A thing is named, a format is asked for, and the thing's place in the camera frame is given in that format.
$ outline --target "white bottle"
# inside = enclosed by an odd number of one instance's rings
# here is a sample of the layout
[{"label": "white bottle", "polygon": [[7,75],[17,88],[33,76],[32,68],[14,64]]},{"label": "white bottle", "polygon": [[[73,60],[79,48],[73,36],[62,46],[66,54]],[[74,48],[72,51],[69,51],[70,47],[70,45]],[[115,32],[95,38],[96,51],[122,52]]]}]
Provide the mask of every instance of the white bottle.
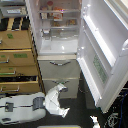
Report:
[{"label": "white bottle", "polygon": [[95,116],[90,116],[90,117],[92,118],[93,123],[94,123],[93,128],[100,128],[100,125],[98,123],[97,117],[95,117]]}]

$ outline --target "freezer drawer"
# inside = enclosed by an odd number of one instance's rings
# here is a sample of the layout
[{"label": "freezer drawer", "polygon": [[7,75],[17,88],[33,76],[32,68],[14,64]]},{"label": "freezer drawer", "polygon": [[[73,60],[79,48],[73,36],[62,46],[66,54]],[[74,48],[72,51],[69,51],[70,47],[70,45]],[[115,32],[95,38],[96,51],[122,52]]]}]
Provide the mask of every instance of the freezer drawer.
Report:
[{"label": "freezer drawer", "polygon": [[64,85],[68,88],[68,91],[61,92],[59,98],[77,98],[79,79],[43,80],[46,94],[51,88],[55,87],[60,82],[64,83]]},{"label": "freezer drawer", "polygon": [[31,49],[0,51],[0,66],[27,66],[34,64]]},{"label": "freezer drawer", "polygon": [[4,17],[24,17],[27,15],[25,6],[5,6],[0,9]]},{"label": "freezer drawer", "polygon": [[39,91],[38,79],[25,82],[0,82],[0,93],[35,93]]},{"label": "freezer drawer", "polygon": [[76,60],[39,60],[42,78],[79,78],[80,68]]},{"label": "freezer drawer", "polygon": [[31,48],[27,30],[0,32],[0,49],[24,49]]},{"label": "freezer drawer", "polygon": [[36,76],[36,65],[23,67],[0,67],[0,77]]}]

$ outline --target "open refrigerator door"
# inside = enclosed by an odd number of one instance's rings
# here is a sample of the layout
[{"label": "open refrigerator door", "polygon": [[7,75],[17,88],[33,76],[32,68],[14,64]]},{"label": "open refrigerator door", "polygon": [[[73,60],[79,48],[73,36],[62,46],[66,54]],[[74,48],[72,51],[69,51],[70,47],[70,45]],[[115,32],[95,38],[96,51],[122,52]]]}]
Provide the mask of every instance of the open refrigerator door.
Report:
[{"label": "open refrigerator door", "polygon": [[77,61],[96,107],[107,112],[128,80],[127,29],[104,1],[83,0],[81,17]]}]

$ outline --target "dark floor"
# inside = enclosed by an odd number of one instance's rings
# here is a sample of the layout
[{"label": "dark floor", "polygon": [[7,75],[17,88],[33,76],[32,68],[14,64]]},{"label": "dark floor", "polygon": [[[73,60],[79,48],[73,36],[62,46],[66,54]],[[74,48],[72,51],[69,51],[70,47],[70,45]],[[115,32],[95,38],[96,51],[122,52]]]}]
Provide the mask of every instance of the dark floor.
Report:
[{"label": "dark floor", "polygon": [[[84,90],[83,84],[85,83],[81,80],[80,90],[88,92],[88,90]],[[61,107],[70,107],[70,110],[65,118],[53,116],[47,112],[46,116],[38,121],[10,126],[0,126],[0,128],[37,128],[38,126],[45,125],[79,125],[82,128],[93,128],[93,122],[90,116],[97,116],[99,124],[101,128],[103,128],[106,121],[105,118],[102,116],[100,110],[89,109],[94,108],[92,98],[88,99],[89,102],[87,102],[85,93],[80,90],[78,90],[77,99],[60,100]]]}]

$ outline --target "refrigerator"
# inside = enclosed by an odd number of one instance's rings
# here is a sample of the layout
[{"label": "refrigerator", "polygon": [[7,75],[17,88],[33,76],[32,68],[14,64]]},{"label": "refrigerator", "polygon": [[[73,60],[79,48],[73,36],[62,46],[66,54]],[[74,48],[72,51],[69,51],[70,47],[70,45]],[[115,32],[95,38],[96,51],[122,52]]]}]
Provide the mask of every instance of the refrigerator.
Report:
[{"label": "refrigerator", "polygon": [[110,0],[25,0],[38,56],[76,56],[105,113],[128,81],[128,26]]}]

